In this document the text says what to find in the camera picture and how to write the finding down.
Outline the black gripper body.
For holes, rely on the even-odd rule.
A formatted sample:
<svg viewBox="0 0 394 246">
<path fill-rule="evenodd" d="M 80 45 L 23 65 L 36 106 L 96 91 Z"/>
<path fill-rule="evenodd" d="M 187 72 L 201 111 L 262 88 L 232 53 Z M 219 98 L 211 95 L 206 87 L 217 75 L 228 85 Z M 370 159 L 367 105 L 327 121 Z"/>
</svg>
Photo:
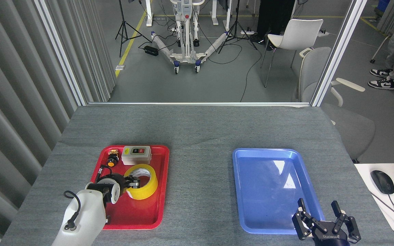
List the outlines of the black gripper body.
<svg viewBox="0 0 394 246">
<path fill-rule="evenodd" d="M 337 234 L 331 231 L 323 233 L 320 230 L 314 230 L 312 234 L 316 246 L 349 246 L 347 234 L 342 230 L 339 230 Z"/>
<path fill-rule="evenodd" d="M 109 178 L 115 180 L 119 184 L 119 195 L 122 196 L 127 189 L 126 178 L 119 173 L 110 174 Z"/>
</svg>

